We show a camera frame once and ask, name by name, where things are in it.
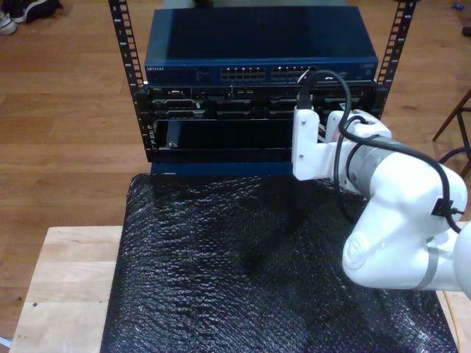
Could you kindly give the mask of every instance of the blue panel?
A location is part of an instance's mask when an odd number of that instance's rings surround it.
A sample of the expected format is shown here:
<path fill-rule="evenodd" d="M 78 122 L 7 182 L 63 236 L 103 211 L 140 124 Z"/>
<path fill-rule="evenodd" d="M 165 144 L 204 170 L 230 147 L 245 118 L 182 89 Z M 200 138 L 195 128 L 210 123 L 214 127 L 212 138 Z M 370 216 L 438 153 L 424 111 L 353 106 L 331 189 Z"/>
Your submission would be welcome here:
<path fill-rule="evenodd" d="M 292 175 L 293 165 L 291 163 L 153 163 L 151 174 L 275 177 Z"/>
<path fill-rule="evenodd" d="M 155 10 L 145 66 L 151 85 L 246 85 L 308 66 L 371 81 L 378 59 L 356 7 L 236 7 Z"/>

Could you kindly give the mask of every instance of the blue network switch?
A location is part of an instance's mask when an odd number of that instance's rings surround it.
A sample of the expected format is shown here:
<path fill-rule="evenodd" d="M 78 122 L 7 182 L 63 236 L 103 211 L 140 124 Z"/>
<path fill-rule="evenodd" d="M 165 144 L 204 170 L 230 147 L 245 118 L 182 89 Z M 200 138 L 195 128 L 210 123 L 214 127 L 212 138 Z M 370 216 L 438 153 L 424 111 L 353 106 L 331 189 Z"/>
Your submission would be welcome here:
<path fill-rule="evenodd" d="M 158 87 L 280 85 L 309 68 L 372 81 L 377 66 L 358 8 L 337 6 L 155 10 L 145 63 Z"/>

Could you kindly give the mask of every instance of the shoe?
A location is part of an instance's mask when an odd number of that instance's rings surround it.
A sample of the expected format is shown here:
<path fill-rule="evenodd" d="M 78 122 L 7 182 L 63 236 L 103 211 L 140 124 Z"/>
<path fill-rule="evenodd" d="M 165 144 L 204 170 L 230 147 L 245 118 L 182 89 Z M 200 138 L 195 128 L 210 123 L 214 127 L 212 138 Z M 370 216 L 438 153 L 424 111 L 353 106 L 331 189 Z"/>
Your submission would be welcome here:
<path fill-rule="evenodd" d="M 59 15 L 64 7 L 59 0 L 22 1 L 23 19 L 28 24 L 39 18 L 48 18 Z"/>
<path fill-rule="evenodd" d="M 0 35 L 12 35 L 16 31 L 16 23 L 8 14 L 0 12 Z"/>
<path fill-rule="evenodd" d="M 1 11 L 10 15 L 10 18 L 16 24 L 23 22 L 23 9 L 21 8 L 21 0 L 3 0 Z"/>

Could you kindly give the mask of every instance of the wooden floor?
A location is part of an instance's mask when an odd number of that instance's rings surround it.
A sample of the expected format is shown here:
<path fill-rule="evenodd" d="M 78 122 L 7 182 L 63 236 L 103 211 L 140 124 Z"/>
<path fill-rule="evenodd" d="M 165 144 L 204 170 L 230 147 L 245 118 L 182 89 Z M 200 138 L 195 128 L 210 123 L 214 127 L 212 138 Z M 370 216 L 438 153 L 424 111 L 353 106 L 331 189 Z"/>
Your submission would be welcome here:
<path fill-rule="evenodd" d="M 351 2 L 382 57 L 396 3 Z M 46 230 L 122 224 L 131 178 L 149 171 L 107 2 L 63 3 L 63 17 L 0 38 L 0 337 L 14 334 Z M 143 61 L 161 5 L 131 0 Z M 383 119 L 396 139 L 434 157 L 460 146 L 457 123 L 431 138 L 471 88 L 470 58 L 449 4 L 422 1 Z"/>

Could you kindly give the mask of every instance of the metal bracket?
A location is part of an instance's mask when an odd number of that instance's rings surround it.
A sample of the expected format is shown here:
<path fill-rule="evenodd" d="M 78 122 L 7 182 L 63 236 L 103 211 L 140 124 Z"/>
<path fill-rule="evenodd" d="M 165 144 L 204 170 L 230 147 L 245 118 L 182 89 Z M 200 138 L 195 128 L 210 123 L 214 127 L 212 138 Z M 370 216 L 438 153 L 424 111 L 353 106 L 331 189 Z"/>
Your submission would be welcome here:
<path fill-rule="evenodd" d="M 383 114 L 386 100 L 391 90 L 392 80 L 396 74 L 399 65 L 400 55 L 403 52 L 406 37 L 411 25 L 412 16 L 414 15 L 417 1 L 398 1 L 396 15 L 392 23 L 391 32 L 389 33 L 386 52 L 384 53 L 383 62 L 381 63 L 380 72 L 378 74 L 378 90 L 381 91 L 379 104 L 379 118 Z"/>
<path fill-rule="evenodd" d="M 111 17 L 115 26 L 124 70 L 126 71 L 127 83 L 131 91 L 132 103 L 138 118 L 144 148 L 146 149 L 147 160 L 150 162 L 152 159 L 152 146 L 155 142 L 152 139 L 153 130 L 147 118 L 149 107 L 146 99 L 142 99 L 143 94 L 146 97 L 146 91 L 127 0 L 108 0 L 108 4 L 110 5 Z"/>

